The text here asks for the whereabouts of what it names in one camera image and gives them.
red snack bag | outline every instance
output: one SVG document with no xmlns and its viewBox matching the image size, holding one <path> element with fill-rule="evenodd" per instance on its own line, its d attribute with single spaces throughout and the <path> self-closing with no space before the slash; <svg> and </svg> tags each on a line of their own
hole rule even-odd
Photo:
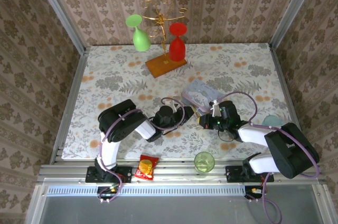
<svg viewBox="0 0 338 224">
<path fill-rule="evenodd" d="M 151 157 L 141 154 L 139 164 L 135 172 L 135 177 L 145 180 L 152 180 L 154 174 L 154 167 L 158 162 L 157 157 Z"/>
</svg>

table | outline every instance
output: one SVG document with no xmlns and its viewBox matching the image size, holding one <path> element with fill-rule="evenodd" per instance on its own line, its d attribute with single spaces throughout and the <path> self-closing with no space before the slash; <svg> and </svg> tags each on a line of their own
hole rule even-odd
<svg viewBox="0 0 338 224">
<path fill-rule="evenodd" d="M 163 97 L 179 98 L 183 89 L 198 78 L 220 92 L 240 90 L 257 101 L 253 122 L 261 124 L 268 115 L 283 123 L 291 121 L 282 87 L 267 43 L 187 44 L 187 64 L 156 79 L 145 62 L 161 55 L 160 45 L 137 52 L 132 45 L 94 46 L 77 96 L 62 158 L 95 158 L 100 134 L 98 115 L 106 108 L 130 98 L 146 116 L 161 106 Z M 247 120 L 253 113 L 251 101 L 243 95 L 229 97 L 238 114 Z M 226 133 L 222 139 L 229 140 Z M 138 159 L 141 154 L 161 158 L 193 158 L 201 151 L 215 158 L 246 158 L 267 149 L 254 143 L 222 142 L 215 130 L 204 130 L 193 116 L 178 130 L 148 143 L 136 132 L 120 144 L 118 158 Z"/>
</svg>

